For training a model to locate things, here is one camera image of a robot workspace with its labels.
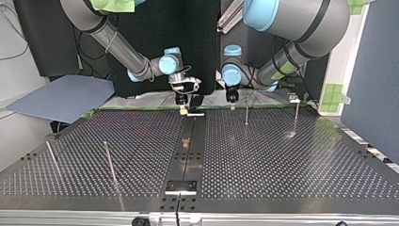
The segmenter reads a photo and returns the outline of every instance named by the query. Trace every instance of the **cable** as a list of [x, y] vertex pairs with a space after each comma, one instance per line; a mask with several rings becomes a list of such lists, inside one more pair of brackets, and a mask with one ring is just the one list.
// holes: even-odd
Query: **cable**
[[299, 77], [302, 79], [303, 86], [305, 87], [306, 91], [309, 93], [309, 96], [311, 96], [311, 100], [314, 102], [314, 104], [317, 106], [317, 108], [319, 108], [319, 104], [317, 103], [318, 101], [316, 101], [316, 99], [314, 99], [314, 97], [311, 95], [311, 92], [308, 89], [308, 86], [306, 86], [305, 78], [302, 75], [302, 71], [298, 70], [297, 72], [298, 72]]
[[176, 213], [175, 213], [177, 226], [180, 226], [180, 218], [179, 218], [180, 198], [181, 196], [179, 196], [179, 201], [177, 202]]
[[301, 78], [301, 80], [302, 80], [303, 86], [305, 87], [306, 91], [309, 93], [309, 96], [311, 97], [311, 100], [316, 104], [317, 108], [319, 108], [319, 104], [317, 104], [316, 99], [314, 99], [314, 97], [311, 95], [311, 92], [310, 92], [309, 89], [308, 89], [308, 86], [306, 86], [305, 78], [303, 77], [303, 74], [302, 74], [302, 71], [301, 71], [301, 67], [299, 67], [299, 66], [294, 62], [293, 58], [290, 56], [290, 53], [289, 53], [288, 50], [285, 48], [285, 46], [284, 46], [284, 53], [285, 53], [285, 55], [287, 56], [288, 61], [296, 67], [296, 72], [295, 72], [295, 73], [285, 73], [285, 72], [283, 72], [283, 71], [278, 67], [278, 65], [277, 65], [277, 63], [276, 63], [276, 59], [275, 59], [275, 45], [276, 45], [276, 39], [277, 39], [277, 36], [274, 37], [274, 39], [273, 39], [273, 45], [272, 45], [272, 61], [273, 61], [274, 67], [276, 68], [276, 70], [277, 70], [279, 73], [281, 73], [282, 75], [284, 75], [284, 76], [286, 76], [286, 77], [288, 77], [288, 76], [293, 76], [293, 75], [299, 76], [299, 77]]
[[119, 34], [118, 31], [115, 32], [114, 37], [112, 37], [111, 41], [108, 43], [108, 45], [105, 48], [105, 53], [108, 53], [109, 47], [111, 47], [112, 42], [114, 42], [115, 38], [117, 37], [117, 35]]
[[101, 55], [99, 55], [99, 56], [89, 56], [88, 54], [86, 54], [83, 50], [82, 50], [82, 47], [81, 47], [81, 45], [80, 45], [80, 42], [81, 42], [81, 40], [82, 40], [82, 35], [83, 35], [83, 32], [81, 31], [80, 33], [79, 33], [79, 37], [78, 37], [78, 39], [77, 39], [77, 49], [78, 49], [78, 51], [83, 55], [83, 56], [85, 56], [85, 57], [87, 57], [87, 58], [89, 58], [89, 59], [92, 59], [92, 60], [98, 60], [98, 59], [100, 59], [100, 58], [102, 58], [102, 57], [104, 57], [105, 56], [105, 53], [103, 53], [103, 54], [101, 54]]
[[[18, 18], [17, 12], [11, 6], [7, 5], [6, 3], [0, 2], [0, 7], [7, 8], [8, 10], [10, 10], [15, 15], [16, 18]], [[17, 54], [15, 56], [3, 57], [3, 58], [0, 58], [0, 60], [7, 60], [7, 59], [13, 59], [13, 58], [16, 58], [16, 57], [20, 57], [20, 56], [24, 55], [27, 52], [27, 50], [29, 49], [29, 44], [25, 40], [24, 35], [17, 29], [17, 27], [15, 27], [15, 25], [12, 23], [12, 21], [9, 19], [9, 17], [6, 15], [6, 13], [2, 9], [0, 9], [0, 11], [3, 14], [3, 17], [6, 18], [7, 22], [11, 25], [13, 30], [18, 34], [18, 36], [21, 37], [21, 39], [26, 42], [26, 46], [25, 46], [24, 50], [20, 54]]]
[[86, 65], [88, 65], [89, 67], [90, 67], [90, 69], [91, 69], [91, 73], [90, 73], [90, 76], [93, 76], [95, 73], [97, 73], [99, 76], [100, 76], [100, 78], [102, 78], [102, 79], [106, 79], [106, 77], [107, 76], [109, 76], [109, 74], [111, 74], [111, 73], [108, 73], [106, 76], [103, 76], [102, 74], [100, 74], [99, 72], [97, 72], [95, 69], [94, 69], [94, 67], [91, 65], [91, 64], [89, 64], [87, 61], [85, 61], [84, 59], [81, 59], [82, 60], [82, 62], [84, 62]]
[[222, 65], [222, 68], [223, 68], [224, 66], [228, 65], [228, 64], [234, 65], [234, 66], [236, 66], [236, 67], [238, 67], [238, 68], [240, 69], [240, 71], [244, 74], [244, 76], [245, 76], [245, 77], [247, 78], [247, 80], [248, 80], [248, 84], [247, 84], [248, 87], [249, 87], [249, 86], [252, 86], [252, 87], [255, 89], [255, 87], [254, 87], [253, 84], [252, 84], [252, 80], [255, 81], [256, 83], [258, 83], [259, 85], [266, 86], [266, 87], [270, 87], [270, 86], [268, 86], [268, 85], [263, 84], [261, 81], [255, 79], [255, 67], [252, 66], [252, 70], [253, 70], [253, 71], [251, 71], [251, 69], [250, 69], [250, 67], [251, 67], [250, 65], [252, 65], [251, 63], [248, 63], [248, 64], [247, 64], [247, 67], [248, 67], [248, 71], [249, 71], [249, 73], [250, 73], [250, 76], [246, 73], [246, 71], [245, 71], [243, 68], [241, 68], [240, 65], [238, 65], [238, 64], [236, 64], [236, 63], [227, 62], [227, 63], [225, 63], [225, 64]]
[[284, 75], [284, 76], [293, 76], [293, 75], [296, 75], [296, 73], [285, 73], [285, 72], [283, 72], [280, 68], [279, 68], [279, 66], [277, 65], [277, 62], [276, 62], [276, 56], [275, 56], [275, 45], [276, 45], [276, 40], [277, 40], [277, 36], [275, 36], [274, 37], [274, 39], [273, 39], [273, 45], [272, 45], [272, 62], [273, 62], [273, 66], [275, 67], [275, 69], [279, 72], [279, 73], [281, 73], [282, 75]]
[[109, 74], [105, 77], [105, 80], [109, 80], [111, 77], [112, 77], [112, 74], [109, 73]]
[[152, 75], [151, 78], [149, 79], [149, 81], [153, 83], [155, 81], [155, 74], [153, 73], [153, 70], [152, 70], [152, 64], [148, 58], [146, 58], [145, 56], [143, 56], [143, 57], [146, 59], [147, 65], [150, 68], [150, 73]]
[[263, 83], [261, 83], [261, 81], [259, 81], [258, 79], [255, 78], [256, 68], [255, 68], [255, 66], [252, 64], [252, 62], [249, 62], [248, 64], [246, 64], [246, 66], [247, 66], [247, 69], [248, 69], [248, 71], [249, 71], [249, 73], [250, 73], [251, 79], [252, 79], [253, 81], [255, 81], [256, 83], [260, 84], [260, 85], [264, 85]]

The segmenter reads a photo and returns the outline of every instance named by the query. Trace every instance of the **robot end effector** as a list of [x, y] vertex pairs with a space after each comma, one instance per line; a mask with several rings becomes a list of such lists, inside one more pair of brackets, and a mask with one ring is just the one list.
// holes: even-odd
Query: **robot end effector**
[[60, 0], [60, 2], [72, 23], [81, 31], [91, 35], [105, 48], [106, 53], [112, 54], [123, 64], [133, 82], [147, 79], [153, 81], [155, 76], [169, 75], [169, 83], [177, 94], [176, 104], [180, 106], [187, 104], [186, 94], [200, 88], [199, 79], [186, 77], [191, 67], [184, 67], [179, 48], [167, 49], [164, 56], [148, 60], [108, 22], [105, 15], [94, 9], [90, 0]]

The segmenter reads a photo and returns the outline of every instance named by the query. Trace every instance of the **perforated metal plate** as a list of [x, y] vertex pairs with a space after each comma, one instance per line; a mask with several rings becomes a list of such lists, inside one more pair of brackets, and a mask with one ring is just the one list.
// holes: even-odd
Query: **perforated metal plate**
[[245, 110], [206, 115], [196, 211], [399, 214], [399, 176], [332, 122], [291, 108], [250, 110], [249, 125]]
[[[0, 173], [0, 209], [399, 215], [399, 175], [307, 110], [101, 112]], [[104, 150], [109, 143], [118, 186]], [[168, 180], [196, 196], [165, 197]]]
[[[131, 201], [127, 209], [159, 210], [169, 165], [181, 139], [184, 118], [177, 112], [101, 112], [33, 154], [1, 184], [2, 197], [56, 200]], [[107, 141], [118, 183], [104, 149]]]

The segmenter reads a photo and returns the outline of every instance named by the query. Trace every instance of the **vertical metal post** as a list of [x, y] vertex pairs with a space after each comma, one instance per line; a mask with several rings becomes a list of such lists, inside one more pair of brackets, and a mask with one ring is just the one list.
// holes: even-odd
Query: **vertical metal post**
[[111, 169], [112, 177], [114, 179], [114, 182], [117, 183], [118, 181], [117, 181], [117, 176], [114, 171], [114, 164], [112, 162], [111, 152], [109, 152], [108, 142], [106, 142], [106, 141], [104, 141], [104, 148], [105, 148], [106, 156], [108, 158], [108, 164], [109, 164], [109, 168]]
[[246, 125], [248, 125], [249, 106], [246, 107]]
[[300, 102], [298, 102], [298, 103], [296, 104], [295, 121], [297, 121], [297, 119], [298, 119], [299, 104], [300, 104]]
[[50, 141], [47, 140], [47, 141], [46, 141], [46, 144], [47, 144], [47, 148], [48, 148], [49, 151], [50, 151], [51, 157], [52, 157], [53, 160], [56, 162], [56, 156], [54, 155], [53, 148], [51, 147]]

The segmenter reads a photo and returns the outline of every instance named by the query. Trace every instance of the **silver metal surface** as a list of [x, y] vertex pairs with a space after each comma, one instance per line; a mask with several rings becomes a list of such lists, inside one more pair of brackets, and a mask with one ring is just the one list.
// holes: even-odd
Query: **silver metal surface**
[[184, 121], [178, 112], [98, 113], [53, 143], [56, 162], [44, 151], [2, 172], [0, 209], [159, 211]]
[[96, 15], [83, 0], [61, 0], [65, 14], [79, 30], [91, 30], [99, 25], [103, 16]]
[[[293, 59], [293, 61], [297, 64], [297, 65], [302, 65], [304, 63], [306, 63], [309, 59], [302, 56], [295, 48], [294, 43], [291, 41], [290, 43], [287, 43], [287, 50], [288, 53], [290, 54], [290, 57]], [[286, 54], [284, 53], [284, 50], [281, 49], [279, 52], [277, 52], [274, 56], [275, 60], [276, 60], [276, 64], [277, 66], [281, 69], [287, 62], [289, 62]], [[269, 85], [272, 84], [273, 82], [275, 82], [275, 80], [272, 80], [271, 78], [273, 77], [273, 75], [275, 75], [276, 73], [279, 73], [276, 70], [276, 67], [273, 64], [272, 59], [270, 59], [269, 61], [267, 61], [259, 70], [257, 73], [257, 78], [259, 79], [259, 81], [263, 84]]]
[[[90, 35], [104, 48], [107, 48], [108, 52], [129, 69], [131, 73], [142, 73], [148, 70], [148, 62], [144, 56], [136, 51], [136, 49], [117, 32], [117, 29], [110, 22], [106, 22], [102, 28]], [[143, 80], [145, 80], [151, 77], [149, 73], [144, 74], [140, 79], [143, 78]]]
[[248, 125], [249, 106], [246, 106], [246, 125]]
[[295, 108], [245, 116], [207, 112], [204, 146], [190, 149], [204, 149], [195, 212], [399, 215], [399, 175], [332, 122], [303, 109], [296, 121]]
[[232, 1], [229, 8], [218, 21], [217, 26], [224, 34], [229, 33], [243, 19], [243, 4], [244, 0]]
[[[276, 222], [276, 214], [316, 216], [279, 219], [293, 223], [333, 222], [317, 221], [317, 214], [356, 223], [382, 220], [357, 215], [399, 216], [399, 175], [331, 121], [306, 109], [296, 120], [295, 111], [251, 109], [248, 125], [245, 109], [208, 110], [197, 118], [100, 112], [52, 142], [56, 161], [43, 145], [1, 172], [0, 209], [180, 211], [182, 223], [202, 213], [215, 213], [202, 214], [203, 223]], [[197, 194], [165, 196], [168, 181], [196, 181]]]
[[[176, 225], [176, 216], [170, 214], [139, 214], [132, 212], [39, 212], [39, 211], [0, 211], [0, 225], [131, 225], [134, 218], [149, 218], [160, 222], [159, 225]], [[186, 214], [179, 215], [182, 226], [200, 220], [202, 226], [333, 226], [344, 220], [351, 225], [397, 225], [399, 218], [395, 216], [345, 216], [345, 215], [215, 215]]]

